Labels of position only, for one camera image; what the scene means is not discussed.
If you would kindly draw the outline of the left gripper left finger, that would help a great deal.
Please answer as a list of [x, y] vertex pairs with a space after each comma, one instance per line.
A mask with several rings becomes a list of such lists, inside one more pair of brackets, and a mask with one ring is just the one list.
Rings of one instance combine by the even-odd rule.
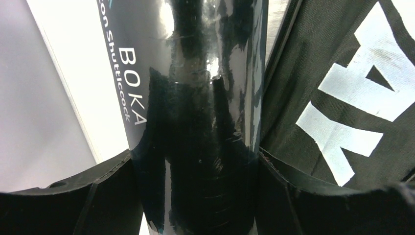
[[137, 235], [142, 215], [129, 150], [47, 188], [0, 195], [3, 235]]

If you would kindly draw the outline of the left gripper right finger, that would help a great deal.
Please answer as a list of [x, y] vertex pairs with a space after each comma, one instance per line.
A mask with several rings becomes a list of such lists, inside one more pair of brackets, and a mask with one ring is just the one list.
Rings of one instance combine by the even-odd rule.
[[259, 152], [260, 235], [412, 235], [415, 186], [354, 190], [324, 182]]

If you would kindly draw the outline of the black Crossway racket bag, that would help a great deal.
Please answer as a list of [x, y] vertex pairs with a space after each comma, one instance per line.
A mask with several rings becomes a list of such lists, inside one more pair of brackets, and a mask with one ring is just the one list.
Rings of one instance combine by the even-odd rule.
[[263, 100], [261, 146], [341, 187], [415, 180], [415, 3], [304, 0]]

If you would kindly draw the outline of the black shuttlecock tube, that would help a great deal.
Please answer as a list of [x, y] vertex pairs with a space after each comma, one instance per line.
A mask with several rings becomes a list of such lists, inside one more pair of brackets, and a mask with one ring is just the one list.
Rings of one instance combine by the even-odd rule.
[[150, 231], [254, 229], [266, 0], [99, 0]]

